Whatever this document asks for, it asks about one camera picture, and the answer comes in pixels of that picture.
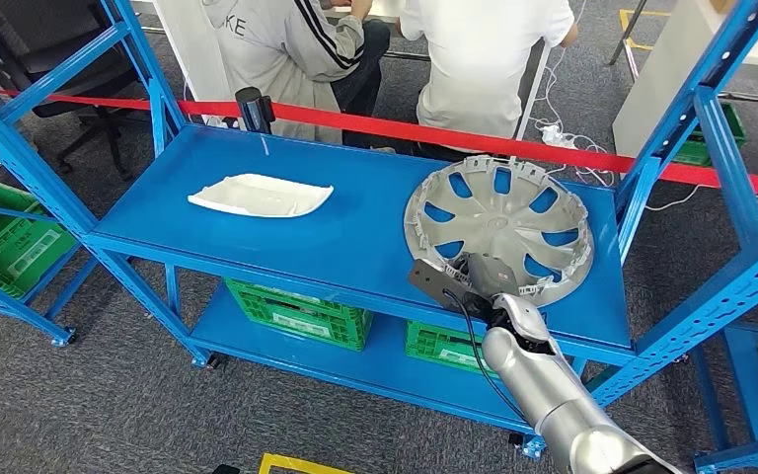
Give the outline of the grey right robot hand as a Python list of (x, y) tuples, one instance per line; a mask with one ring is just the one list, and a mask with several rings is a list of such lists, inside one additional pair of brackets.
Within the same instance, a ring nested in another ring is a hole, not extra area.
[(518, 280), (504, 260), (488, 253), (468, 253), (463, 261), (468, 286), (475, 294), (489, 300), (503, 293), (519, 295)]

